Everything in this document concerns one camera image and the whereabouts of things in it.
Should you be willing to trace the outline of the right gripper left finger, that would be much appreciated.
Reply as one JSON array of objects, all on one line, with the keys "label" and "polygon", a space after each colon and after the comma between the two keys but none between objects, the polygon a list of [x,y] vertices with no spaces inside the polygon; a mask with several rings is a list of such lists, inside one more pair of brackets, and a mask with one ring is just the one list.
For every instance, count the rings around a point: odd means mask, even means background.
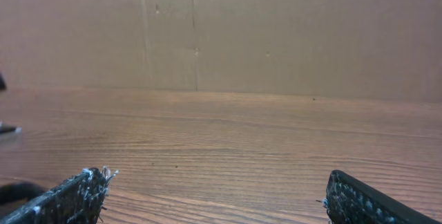
[{"label": "right gripper left finger", "polygon": [[87,223],[96,224],[118,171],[91,167],[51,189],[31,183],[1,186],[1,205],[24,204],[1,218],[1,224]]}]

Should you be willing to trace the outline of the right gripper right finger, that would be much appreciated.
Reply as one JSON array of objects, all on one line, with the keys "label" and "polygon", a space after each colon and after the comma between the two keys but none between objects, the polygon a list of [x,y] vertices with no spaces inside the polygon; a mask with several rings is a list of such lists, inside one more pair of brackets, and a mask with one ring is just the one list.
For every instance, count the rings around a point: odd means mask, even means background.
[{"label": "right gripper right finger", "polygon": [[321,203],[332,224],[441,224],[341,170],[330,173]]}]

